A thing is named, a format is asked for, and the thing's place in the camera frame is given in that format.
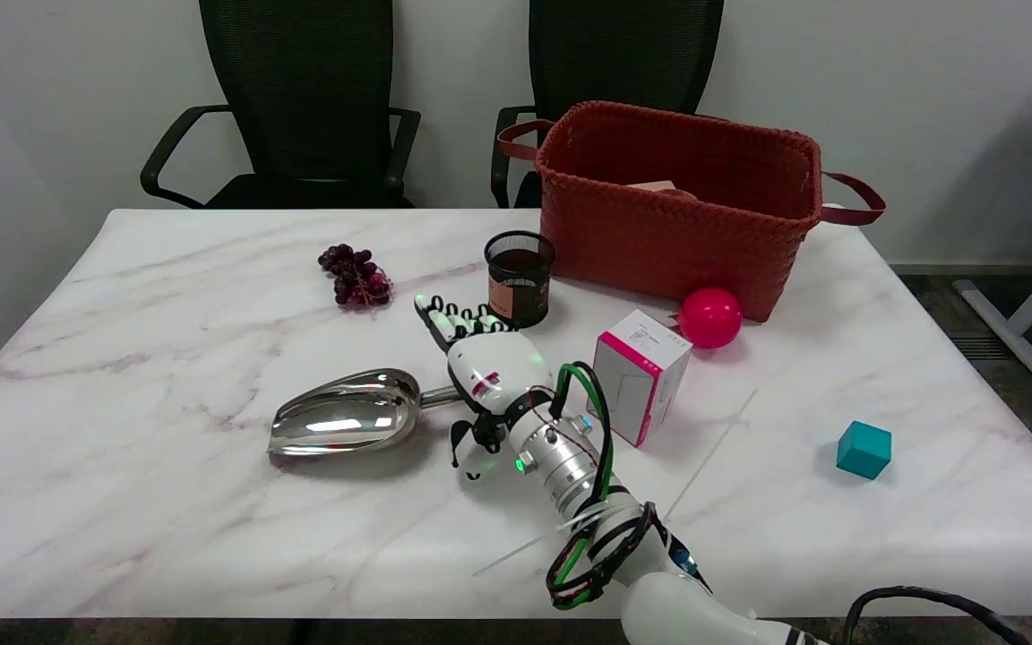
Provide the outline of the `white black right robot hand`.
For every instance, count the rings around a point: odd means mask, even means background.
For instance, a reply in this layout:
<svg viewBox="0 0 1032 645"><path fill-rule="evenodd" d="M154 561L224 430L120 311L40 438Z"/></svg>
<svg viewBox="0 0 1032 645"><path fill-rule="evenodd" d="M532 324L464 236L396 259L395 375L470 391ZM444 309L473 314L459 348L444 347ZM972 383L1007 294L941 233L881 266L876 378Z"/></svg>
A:
<svg viewBox="0 0 1032 645"><path fill-rule="evenodd" d="M545 357L490 307L459 307L438 295L417 295L413 305L446 355L453 389L476 414L451 426L451 464L461 466L458 448L467 437L490 454L504 446L519 453L545 427L540 417L552 400Z"/></svg>

